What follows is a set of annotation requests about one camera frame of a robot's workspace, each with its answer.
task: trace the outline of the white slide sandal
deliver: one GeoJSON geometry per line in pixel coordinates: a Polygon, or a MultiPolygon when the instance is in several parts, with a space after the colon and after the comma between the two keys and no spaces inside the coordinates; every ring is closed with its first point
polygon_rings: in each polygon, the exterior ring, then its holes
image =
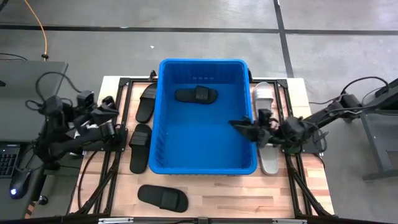
{"type": "MultiPolygon", "coordinates": [[[[256,111],[256,117],[259,117],[259,109],[271,109],[274,97],[272,97],[272,90],[270,84],[266,82],[258,83],[253,89],[253,102],[256,111]]],[[[275,175],[278,173],[278,153],[279,148],[274,147],[271,144],[259,149],[259,155],[261,160],[261,169],[265,174],[275,175]]]]}

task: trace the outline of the black slide sandal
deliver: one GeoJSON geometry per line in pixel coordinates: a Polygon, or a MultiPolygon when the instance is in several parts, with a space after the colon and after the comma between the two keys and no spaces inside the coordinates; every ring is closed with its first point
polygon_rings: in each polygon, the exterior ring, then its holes
{"type": "Polygon", "coordinates": [[[217,100],[217,90],[198,85],[196,88],[175,91],[176,100],[187,103],[210,104],[217,100]]]}
{"type": "Polygon", "coordinates": [[[179,189],[154,185],[142,185],[138,190],[138,199],[172,212],[185,212],[188,209],[188,197],[179,189]]]}
{"type": "Polygon", "coordinates": [[[141,174],[147,169],[151,134],[150,127],[146,124],[138,124],[131,136],[130,171],[135,174],[141,174]]]}
{"type": "Polygon", "coordinates": [[[157,83],[150,84],[142,93],[136,114],[136,120],[142,124],[148,123],[155,110],[157,83]]]}

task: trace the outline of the blue plastic bin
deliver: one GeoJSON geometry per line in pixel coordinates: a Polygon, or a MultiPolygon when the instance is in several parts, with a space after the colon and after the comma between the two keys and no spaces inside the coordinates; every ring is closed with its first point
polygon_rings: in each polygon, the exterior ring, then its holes
{"type": "Polygon", "coordinates": [[[248,175],[256,147],[229,120],[252,119],[248,66],[242,60],[166,59],[160,63],[149,167],[156,174],[248,175]],[[180,88],[218,90],[209,105],[175,100],[180,88]]]}

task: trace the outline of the concrete floor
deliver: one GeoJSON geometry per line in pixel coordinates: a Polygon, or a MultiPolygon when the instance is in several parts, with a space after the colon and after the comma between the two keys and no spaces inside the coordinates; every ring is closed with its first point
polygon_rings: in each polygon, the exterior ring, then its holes
{"type": "MultiPolygon", "coordinates": [[[[47,25],[278,29],[273,0],[31,2],[47,25]]],[[[280,8],[286,29],[398,30],[394,0],[280,0],[280,8]]],[[[0,12],[0,23],[35,20],[23,0],[13,0],[0,12]]],[[[287,35],[294,77],[305,79],[310,101],[337,96],[355,78],[377,75],[390,82],[398,77],[398,36],[372,34],[287,35]]],[[[95,92],[105,75],[148,75],[172,57],[241,58],[255,77],[287,76],[279,34],[48,31],[47,37],[50,59],[68,62],[76,86],[95,92]]],[[[0,30],[0,52],[40,60],[42,51],[40,31],[0,30]]],[[[348,91],[362,98],[381,84],[366,80],[348,91]]],[[[75,93],[64,83],[60,95],[75,93]]],[[[312,106],[313,112],[319,109],[312,106]]],[[[377,169],[361,122],[336,121],[323,129],[330,132],[325,164],[336,214],[397,222],[398,178],[362,181],[377,169]]],[[[66,203],[70,198],[64,195],[66,203]]],[[[66,212],[65,206],[53,209],[54,215],[66,212]]]]}

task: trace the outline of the wooden work surface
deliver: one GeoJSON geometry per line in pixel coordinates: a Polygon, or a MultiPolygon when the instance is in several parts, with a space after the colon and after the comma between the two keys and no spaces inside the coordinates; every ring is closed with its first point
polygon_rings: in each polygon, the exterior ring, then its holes
{"type": "MultiPolygon", "coordinates": [[[[311,115],[307,92],[302,78],[288,78],[290,100],[295,116],[307,117],[311,115]]],[[[116,97],[119,77],[104,77],[98,101],[105,96],[116,97]]],[[[132,89],[127,128],[130,140],[134,128],[138,124],[135,119],[139,98],[148,83],[136,83],[132,89]]],[[[284,114],[287,116],[283,91],[280,91],[284,114]]],[[[272,105],[277,116],[276,103],[272,105]]],[[[90,154],[85,156],[81,171],[90,154]]],[[[112,216],[128,217],[211,217],[211,218],[293,218],[293,206],[290,196],[289,181],[285,158],[279,156],[279,172],[277,175],[262,173],[260,162],[257,170],[251,175],[244,176],[211,176],[211,175],[158,175],[148,167],[143,174],[133,174],[129,170],[131,149],[126,147],[122,153],[119,166],[118,180],[114,194],[112,216]],[[184,213],[161,210],[137,198],[137,191],[141,185],[151,184],[174,187],[188,195],[189,208],[184,213]]],[[[84,203],[98,185],[104,153],[98,152],[94,156],[84,175],[81,186],[81,201],[84,203]]],[[[319,158],[312,154],[302,154],[307,184],[324,208],[333,213],[325,171],[319,158]]],[[[300,208],[303,212],[301,190],[298,190],[300,208]]],[[[105,206],[108,188],[105,189],[101,211],[105,206]]],[[[78,210],[77,191],[75,191],[71,212],[78,210]]]]}

